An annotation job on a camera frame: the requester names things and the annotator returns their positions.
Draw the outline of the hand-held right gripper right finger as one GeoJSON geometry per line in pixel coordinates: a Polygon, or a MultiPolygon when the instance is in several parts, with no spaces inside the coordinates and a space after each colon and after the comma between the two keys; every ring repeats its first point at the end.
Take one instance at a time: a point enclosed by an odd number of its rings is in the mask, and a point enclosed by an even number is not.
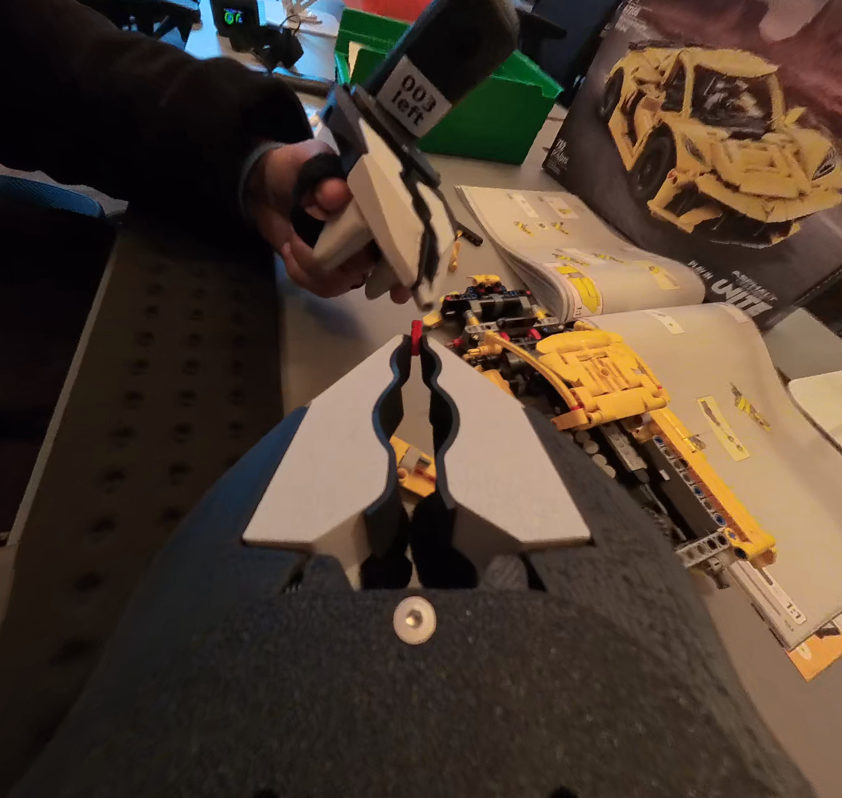
{"type": "Polygon", "coordinates": [[[435,339],[418,356],[437,481],[414,509],[409,547],[424,587],[475,587],[500,557],[589,544],[537,415],[435,339]]]}

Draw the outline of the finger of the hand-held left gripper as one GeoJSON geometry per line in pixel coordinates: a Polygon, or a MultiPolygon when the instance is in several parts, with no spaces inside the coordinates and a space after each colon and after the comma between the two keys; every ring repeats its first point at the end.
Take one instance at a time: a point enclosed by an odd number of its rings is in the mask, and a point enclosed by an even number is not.
{"type": "Polygon", "coordinates": [[[425,227],[404,182],[401,161],[366,120],[357,123],[365,151],[350,168],[346,181],[381,255],[365,290],[411,289],[419,277],[425,227]]]}
{"type": "Polygon", "coordinates": [[[448,273],[451,251],[457,239],[456,224],[450,205],[438,188],[417,182],[413,199],[422,224],[414,300],[418,308],[430,310],[448,273]]]}

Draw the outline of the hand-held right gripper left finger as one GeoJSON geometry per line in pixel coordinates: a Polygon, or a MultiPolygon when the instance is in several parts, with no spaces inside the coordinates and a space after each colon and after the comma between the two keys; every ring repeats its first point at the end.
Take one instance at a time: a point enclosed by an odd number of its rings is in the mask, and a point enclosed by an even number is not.
{"type": "Polygon", "coordinates": [[[391,445],[404,416],[410,336],[395,336],[301,410],[242,540],[330,556],[363,588],[404,588],[409,517],[391,445]]]}

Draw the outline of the yellow panel with red pins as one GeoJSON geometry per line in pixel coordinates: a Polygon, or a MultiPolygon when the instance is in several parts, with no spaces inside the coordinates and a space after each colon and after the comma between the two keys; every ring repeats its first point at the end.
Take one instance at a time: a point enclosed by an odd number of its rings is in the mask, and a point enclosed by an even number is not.
{"type": "Polygon", "coordinates": [[[437,472],[433,457],[397,436],[391,437],[390,444],[396,458],[396,473],[400,487],[419,498],[425,498],[432,495],[437,484],[437,472]],[[398,476],[398,462],[410,447],[415,447],[420,450],[422,457],[419,460],[414,474],[405,478],[400,478],[398,476]]]}

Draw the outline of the grey desk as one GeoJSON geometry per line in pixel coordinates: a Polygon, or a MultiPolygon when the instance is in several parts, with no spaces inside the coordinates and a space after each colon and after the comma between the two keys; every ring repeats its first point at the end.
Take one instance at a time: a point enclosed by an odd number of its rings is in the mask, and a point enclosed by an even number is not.
{"type": "MultiPolygon", "coordinates": [[[[522,165],[433,156],[459,219],[476,226],[453,186],[547,189],[544,148],[563,118],[553,107],[522,165]]],[[[331,300],[300,291],[277,264],[281,392],[289,411],[325,390],[418,315],[413,304],[367,301],[360,292],[331,300]]],[[[804,681],[739,586],[717,589],[693,576],[742,686],[819,796],[840,796],[840,662],[804,681]]]]}

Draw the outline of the person's left hand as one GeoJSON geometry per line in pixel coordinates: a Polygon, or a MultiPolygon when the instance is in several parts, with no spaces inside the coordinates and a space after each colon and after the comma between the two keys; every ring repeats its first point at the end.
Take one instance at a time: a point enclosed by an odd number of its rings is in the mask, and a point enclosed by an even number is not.
{"type": "Polygon", "coordinates": [[[319,140],[272,147],[261,153],[247,172],[242,192],[245,218],[279,255],[289,279],[320,298],[336,298],[363,287],[375,268],[367,251],[335,269],[326,268],[314,259],[312,248],[291,222],[293,191],[301,168],[329,152],[328,144],[319,140]]]}

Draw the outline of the green plastic bin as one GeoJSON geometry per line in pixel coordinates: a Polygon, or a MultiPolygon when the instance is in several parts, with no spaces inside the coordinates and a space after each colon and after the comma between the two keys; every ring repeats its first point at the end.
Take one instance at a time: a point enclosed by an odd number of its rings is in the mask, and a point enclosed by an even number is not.
{"type": "MultiPolygon", "coordinates": [[[[345,8],[334,47],[337,83],[361,84],[407,28],[403,21],[345,8]]],[[[421,139],[419,148],[429,154],[520,165],[561,90],[535,62],[513,52],[421,139]]]]}

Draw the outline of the yellow brick car model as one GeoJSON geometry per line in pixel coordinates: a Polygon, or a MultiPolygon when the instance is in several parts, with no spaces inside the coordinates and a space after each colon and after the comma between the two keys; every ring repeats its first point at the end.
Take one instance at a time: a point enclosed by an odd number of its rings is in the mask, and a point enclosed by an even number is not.
{"type": "Polygon", "coordinates": [[[714,470],[699,435],[675,414],[662,381],[616,332],[566,322],[527,288],[474,276],[442,296],[414,331],[456,329],[447,347],[570,435],[619,483],[685,569],[718,587],[733,562],[763,572],[776,542],[714,470]]]}

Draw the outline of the black slim device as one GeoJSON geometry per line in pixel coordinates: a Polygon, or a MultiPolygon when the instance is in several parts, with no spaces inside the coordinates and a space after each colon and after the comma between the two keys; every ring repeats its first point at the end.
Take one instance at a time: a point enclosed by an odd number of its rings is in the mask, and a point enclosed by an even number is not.
{"type": "Polygon", "coordinates": [[[275,71],[272,76],[285,83],[295,92],[311,97],[326,98],[335,82],[321,77],[292,75],[289,71],[275,71]]]}

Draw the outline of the dark perforated panel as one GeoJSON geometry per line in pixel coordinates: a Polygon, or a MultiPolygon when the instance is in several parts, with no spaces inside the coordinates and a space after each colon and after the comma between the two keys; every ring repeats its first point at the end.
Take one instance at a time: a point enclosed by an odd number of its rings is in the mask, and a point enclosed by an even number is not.
{"type": "Polygon", "coordinates": [[[2,544],[2,778],[45,745],[144,571],[281,412],[267,249],[118,237],[2,544]]]}

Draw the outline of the instruction booklet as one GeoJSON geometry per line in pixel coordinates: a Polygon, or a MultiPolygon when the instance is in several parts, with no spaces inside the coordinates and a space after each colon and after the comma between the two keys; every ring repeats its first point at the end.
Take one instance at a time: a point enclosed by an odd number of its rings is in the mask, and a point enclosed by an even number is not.
{"type": "Polygon", "coordinates": [[[513,273],[558,318],[616,332],[662,381],[714,470],[776,542],[730,574],[787,651],[840,619],[840,452],[796,407],[753,320],[702,304],[693,272],[622,240],[567,193],[457,186],[513,273]]]}

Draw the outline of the small black display device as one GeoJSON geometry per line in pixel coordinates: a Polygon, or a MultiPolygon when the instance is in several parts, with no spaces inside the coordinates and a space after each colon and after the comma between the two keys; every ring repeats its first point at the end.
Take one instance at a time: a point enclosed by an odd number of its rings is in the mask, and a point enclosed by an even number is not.
{"type": "Polygon", "coordinates": [[[219,36],[228,39],[255,36],[264,24],[258,0],[209,0],[212,19],[219,36]]]}

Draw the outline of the black toy set box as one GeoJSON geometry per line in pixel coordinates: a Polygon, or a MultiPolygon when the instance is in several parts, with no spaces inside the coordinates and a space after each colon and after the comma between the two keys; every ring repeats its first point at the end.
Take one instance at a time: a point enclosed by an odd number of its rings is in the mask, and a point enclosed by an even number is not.
{"type": "Polygon", "coordinates": [[[544,169],[774,326],[840,277],[841,0],[626,0],[544,169]]]}

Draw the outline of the adjoining grey table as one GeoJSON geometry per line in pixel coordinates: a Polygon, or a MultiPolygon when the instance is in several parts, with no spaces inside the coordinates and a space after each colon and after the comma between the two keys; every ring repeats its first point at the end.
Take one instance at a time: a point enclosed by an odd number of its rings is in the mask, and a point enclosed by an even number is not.
{"type": "MultiPolygon", "coordinates": [[[[273,25],[279,25],[285,14],[283,4],[278,0],[257,0],[261,17],[273,25]]],[[[302,23],[298,39],[303,54],[292,70],[277,68],[275,75],[291,78],[294,84],[304,80],[334,80],[333,53],[339,32],[339,21],[344,10],[342,0],[318,0],[309,7],[318,20],[316,24],[302,23]]],[[[239,53],[232,48],[226,37],[218,37],[213,19],[211,0],[200,0],[200,25],[195,26],[186,44],[188,54],[197,58],[230,57],[249,68],[265,71],[264,66],[253,54],[239,53]]]]}

